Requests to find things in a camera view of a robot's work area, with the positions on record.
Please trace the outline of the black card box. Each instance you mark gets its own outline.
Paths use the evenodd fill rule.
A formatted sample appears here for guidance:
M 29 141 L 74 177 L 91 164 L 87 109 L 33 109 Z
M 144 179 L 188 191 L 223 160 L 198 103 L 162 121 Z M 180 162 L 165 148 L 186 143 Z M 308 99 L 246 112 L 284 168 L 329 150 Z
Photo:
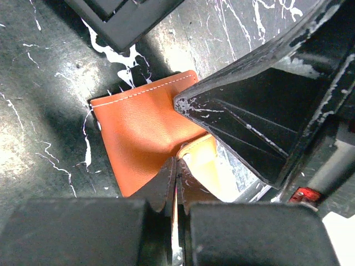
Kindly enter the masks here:
M 183 0 L 66 3 L 116 52 L 124 52 L 174 11 Z

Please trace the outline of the brown leather card holder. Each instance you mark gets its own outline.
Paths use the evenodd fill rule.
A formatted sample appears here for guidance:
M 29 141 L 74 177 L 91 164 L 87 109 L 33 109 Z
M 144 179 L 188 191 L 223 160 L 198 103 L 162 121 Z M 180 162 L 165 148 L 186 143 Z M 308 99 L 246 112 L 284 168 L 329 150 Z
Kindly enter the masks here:
M 176 157 L 185 160 L 206 191 L 225 202 L 235 199 L 233 182 L 217 174 L 215 138 L 174 110 L 174 97 L 197 81 L 189 70 L 90 102 L 124 197 Z

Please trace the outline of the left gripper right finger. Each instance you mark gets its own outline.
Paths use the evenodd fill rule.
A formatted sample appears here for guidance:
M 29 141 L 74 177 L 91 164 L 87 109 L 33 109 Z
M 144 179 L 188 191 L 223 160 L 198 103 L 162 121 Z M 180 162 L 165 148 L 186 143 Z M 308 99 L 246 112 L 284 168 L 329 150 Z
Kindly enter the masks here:
M 184 213 L 189 214 L 190 206 L 195 202 L 220 202 L 191 173 L 183 159 L 177 161 L 177 204 L 182 205 Z

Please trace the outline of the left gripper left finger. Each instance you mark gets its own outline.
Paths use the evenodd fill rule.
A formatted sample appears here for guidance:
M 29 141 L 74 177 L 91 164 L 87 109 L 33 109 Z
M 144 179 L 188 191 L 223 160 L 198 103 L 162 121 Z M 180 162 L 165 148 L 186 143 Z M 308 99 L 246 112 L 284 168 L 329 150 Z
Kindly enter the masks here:
M 159 172 L 129 198 L 146 200 L 156 213 L 172 213 L 175 192 L 175 158 L 168 158 Z

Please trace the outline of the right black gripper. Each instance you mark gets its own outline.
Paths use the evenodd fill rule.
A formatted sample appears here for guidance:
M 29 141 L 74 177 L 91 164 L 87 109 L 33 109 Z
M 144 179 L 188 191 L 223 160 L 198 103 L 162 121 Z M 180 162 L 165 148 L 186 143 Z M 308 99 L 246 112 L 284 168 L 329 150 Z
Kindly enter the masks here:
M 354 215 L 353 1 L 317 1 L 287 32 L 201 82 L 175 98 L 178 113 L 283 198 L 306 185 L 320 193 L 323 215 Z

